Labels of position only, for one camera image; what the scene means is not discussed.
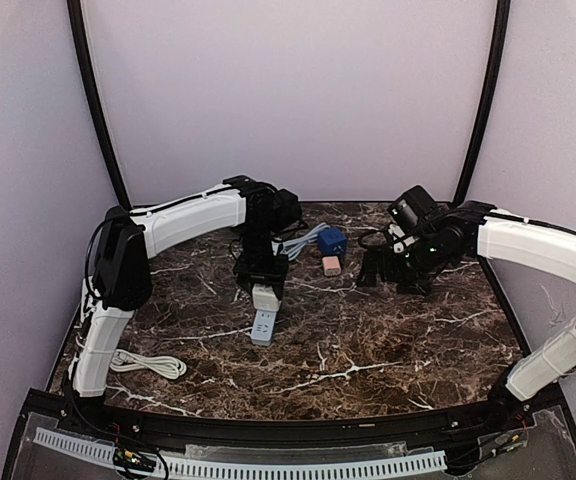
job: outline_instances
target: blue box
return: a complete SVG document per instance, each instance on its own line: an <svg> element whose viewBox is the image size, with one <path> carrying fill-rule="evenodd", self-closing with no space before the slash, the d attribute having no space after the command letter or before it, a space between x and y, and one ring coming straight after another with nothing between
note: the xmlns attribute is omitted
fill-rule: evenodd
<svg viewBox="0 0 576 480"><path fill-rule="evenodd" d="M345 255L348 239L337 227L327 228L317 236L317 247L324 257Z"/></svg>

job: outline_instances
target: brown marble tabletop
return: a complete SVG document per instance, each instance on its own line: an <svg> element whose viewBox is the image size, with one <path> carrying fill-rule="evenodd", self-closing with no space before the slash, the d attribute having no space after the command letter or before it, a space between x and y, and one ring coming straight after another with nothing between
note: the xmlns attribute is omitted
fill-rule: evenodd
<svg viewBox="0 0 576 480"><path fill-rule="evenodd" d="M304 204L314 226L349 238L341 276L324 277L307 247L291 264L274 343L252 345L254 308L235 284L222 230L151 262L154 294L128 324L120 348L173 355L188 365L169 381L150 371L110 372L106 403L219 419L349 419L419 412L484 400L517 341L479 264L446 270L428 297L395 285L357 288L358 234L388 223L380 203ZM51 391L72 359L74 338Z"/></svg>

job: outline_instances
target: white cable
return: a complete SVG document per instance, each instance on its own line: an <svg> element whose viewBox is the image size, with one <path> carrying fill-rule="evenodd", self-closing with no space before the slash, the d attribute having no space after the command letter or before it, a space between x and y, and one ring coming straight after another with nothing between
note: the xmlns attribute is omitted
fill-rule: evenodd
<svg viewBox="0 0 576 480"><path fill-rule="evenodd" d="M306 246L315 243L319 233L327 228L329 228L327 223L320 223L303 237L293 238L292 240L286 240L278 244L283 245L281 253L288 255L288 260L292 262L301 254L301 251L306 248Z"/></svg>
<svg viewBox="0 0 576 480"><path fill-rule="evenodd" d="M134 372L135 370L152 370L168 380L177 380L188 367L178 358L169 355L161 357L144 357L118 348L110 362L113 372Z"/></svg>

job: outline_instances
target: light blue cable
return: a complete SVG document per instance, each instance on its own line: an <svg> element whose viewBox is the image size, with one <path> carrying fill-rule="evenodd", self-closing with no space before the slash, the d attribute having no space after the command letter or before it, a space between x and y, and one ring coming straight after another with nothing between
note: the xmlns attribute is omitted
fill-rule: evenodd
<svg viewBox="0 0 576 480"><path fill-rule="evenodd" d="M330 228L327 223L320 223L303 237L286 240L281 244L283 245L282 253L288 255L288 260L292 262L301 254L304 248L317 242L319 233L327 228Z"/></svg>

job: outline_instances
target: white wall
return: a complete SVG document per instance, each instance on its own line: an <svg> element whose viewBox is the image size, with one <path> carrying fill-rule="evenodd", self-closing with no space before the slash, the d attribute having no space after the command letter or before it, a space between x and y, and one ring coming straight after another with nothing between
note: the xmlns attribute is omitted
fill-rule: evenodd
<svg viewBox="0 0 576 480"><path fill-rule="evenodd" d="M76 306L87 238L114 203L71 44L65 1L0 0L0 475Z"/></svg>
<svg viewBox="0 0 576 480"><path fill-rule="evenodd" d="M576 228L576 0L513 2L470 197ZM576 313L576 289L566 282L509 264L495 269L531 345ZM576 419L576 374L562 386Z"/></svg>
<svg viewBox="0 0 576 480"><path fill-rule="evenodd" d="M480 0L86 0L127 188L230 175L304 199L452 198L490 46Z"/></svg>

